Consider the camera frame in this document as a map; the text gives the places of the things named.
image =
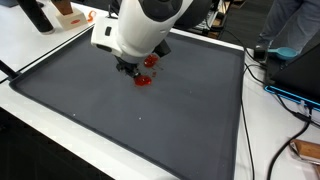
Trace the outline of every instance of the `gray mat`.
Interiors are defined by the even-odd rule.
[[[136,87],[91,31],[10,83],[17,92],[181,179],[231,180],[243,52],[170,34],[172,52]]]

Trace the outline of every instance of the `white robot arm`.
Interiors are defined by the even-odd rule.
[[[137,77],[137,64],[166,45],[164,38],[193,1],[122,0],[118,19],[97,17],[91,44],[112,53],[119,71]]]

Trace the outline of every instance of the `person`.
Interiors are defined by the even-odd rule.
[[[284,47],[301,53],[307,42],[320,29],[320,0],[274,0],[256,48],[264,46],[268,49],[295,13],[297,17],[289,27],[283,44]]]

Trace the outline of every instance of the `orange object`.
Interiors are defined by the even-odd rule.
[[[92,21],[93,21],[93,18],[96,16],[96,14],[97,14],[97,13],[96,13],[95,11],[93,11],[93,10],[90,11],[89,14],[88,14],[88,20],[87,20],[87,21],[88,21],[88,22],[92,22]]]
[[[134,83],[137,86],[150,85],[151,82],[152,82],[152,79],[149,76],[140,75],[140,76],[134,78]]]
[[[155,54],[150,54],[145,60],[144,60],[144,66],[147,68],[152,68],[156,62],[159,60],[159,57]]]

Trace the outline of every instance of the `white table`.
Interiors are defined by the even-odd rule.
[[[54,27],[56,27],[56,32],[49,36],[40,35],[19,7],[9,9],[0,6],[0,22],[5,25],[5,27],[0,28],[0,59],[14,70],[24,67],[86,28],[79,27],[67,32],[63,31],[54,19],[53,12],[55,9],[53,6],[48,1],[43,2],[46,5],[44,11]],[[86,15],[90,10],[93,10],[93,8],[82,5],[74,4],[74,6],[85,12]],[[98,12],[98,15],[106,14],[106,12],[94,10]],[[241,49],[236,45],[175,29],[172,32],[230,48]],[[253,63],[248,58],[246,61],[247,63]],[[258,78],[262,78],[263,73],[260,70],[256,68],[252,68],[252,70]],[[0,73],[0,79],[5,77],[4,74]],[[0,106],[3,109],[109,176],[115,179],[128,180],[176,179],[170,173],[139,156],[14,92],[8,86],[8,83],[8,81],[5,81],[0,84]],[[265,180],[272,156],[289,137],[300,131],[303,123],[287,113],[271,94],[265,92],[261,85],[251,78],[249,73],[245,75],[244,79],[243,100],[256,169],[256,179]],[[290,108],[298,110],[296,104],[285,102]],[[320,113],[314,112],[314,118],[319,120],[319,117]],[[320,143],[320,130],[311,126],[301,136],[301,139]],[[288,149],[284,151],[276,162],[272,177],[275,180],[317,180],[312,166],[292,159]],[[241,117],[235,180],[247,179],[251,179],[251,166]]]

